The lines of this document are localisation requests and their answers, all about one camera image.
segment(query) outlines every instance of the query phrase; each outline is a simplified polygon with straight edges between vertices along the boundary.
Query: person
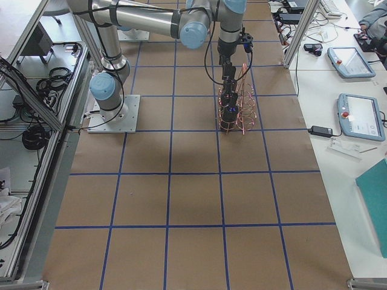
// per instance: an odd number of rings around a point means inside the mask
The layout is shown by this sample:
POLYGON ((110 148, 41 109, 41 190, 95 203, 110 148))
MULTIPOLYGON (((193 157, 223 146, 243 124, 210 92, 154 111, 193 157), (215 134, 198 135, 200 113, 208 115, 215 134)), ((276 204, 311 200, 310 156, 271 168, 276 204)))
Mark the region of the person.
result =
POLYGON ((360 28, 369 38, 381 39, 386 32, 387 0, 379 3, 371 12, 359 21, 360 28))

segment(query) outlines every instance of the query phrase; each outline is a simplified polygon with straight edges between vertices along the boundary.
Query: blue joint cap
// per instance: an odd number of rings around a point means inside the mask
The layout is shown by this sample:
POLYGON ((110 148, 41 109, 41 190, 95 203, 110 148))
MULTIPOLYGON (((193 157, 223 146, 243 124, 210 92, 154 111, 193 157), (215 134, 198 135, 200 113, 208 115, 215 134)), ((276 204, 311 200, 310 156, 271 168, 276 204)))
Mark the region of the blue joint cap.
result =
POLYGON ((123 26, 119 26, 118 29, 119 29, 119 30, 122 30, 122 31, 129 31, 129 30, 132 30, 130 27, 123 27, 123 26))
POLYGON ((190 9, 192 8, 192 4, 194 3, 194 0, 187 0, 186 1, 186 8, 187 9, 190 9))
POLYGON ((91 79, 90 91, 96 100, 107 100, 113 95, 115 91, 114 78, 107 72, 101 72, 91 79))
POLYGON ((223 0, 224 5, 237 14, 243 14, 246 11, 247 0, 223 0))
POLYGON ((201 22, 190 22, 181 29, 181 43, 194 50, 202 46, 207 37, 207 27, 201 22))

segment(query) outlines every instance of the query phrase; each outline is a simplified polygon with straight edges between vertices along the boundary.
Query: keyboard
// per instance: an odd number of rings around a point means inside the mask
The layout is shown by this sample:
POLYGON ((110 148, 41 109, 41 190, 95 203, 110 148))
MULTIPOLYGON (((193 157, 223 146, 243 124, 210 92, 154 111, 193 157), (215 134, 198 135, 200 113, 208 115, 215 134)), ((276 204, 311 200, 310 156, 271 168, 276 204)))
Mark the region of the keyboard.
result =
POLYGON ((320 9, 326 18, 340 18, 344 13, 335 5, 333 0, 320 0, 320 9))

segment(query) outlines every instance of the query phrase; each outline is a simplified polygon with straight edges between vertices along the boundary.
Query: power adapter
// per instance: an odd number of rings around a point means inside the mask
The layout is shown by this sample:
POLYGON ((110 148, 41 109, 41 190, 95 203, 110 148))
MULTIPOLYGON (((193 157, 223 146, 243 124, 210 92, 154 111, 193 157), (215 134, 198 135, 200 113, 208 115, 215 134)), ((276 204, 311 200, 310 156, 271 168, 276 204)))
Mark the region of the power adapter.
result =
POLYGON ((308 129, 308 132, 310 135, 316 135, 325 138, 331 138, 334 136, 332 129, 326 127, 312 126, 310 129, 308 129))
POLYGON ((23 108, 24 106, 24 101, 22 99, 22 97, 20 95, 16 95, 15 98, 13 99, 12 101, 12 106, 15 108, 15 109, 20 109, 20 108, 23 108))

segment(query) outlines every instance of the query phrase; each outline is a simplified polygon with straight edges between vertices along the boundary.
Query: teal panel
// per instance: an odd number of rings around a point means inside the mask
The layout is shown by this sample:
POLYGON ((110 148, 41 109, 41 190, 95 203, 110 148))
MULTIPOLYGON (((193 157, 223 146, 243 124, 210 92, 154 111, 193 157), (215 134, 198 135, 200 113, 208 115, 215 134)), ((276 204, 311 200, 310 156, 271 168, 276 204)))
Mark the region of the teal panel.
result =
POLYGON ((382 256, 387 258, 387 159, 356 178, 356 184, 374 224, 382 256))

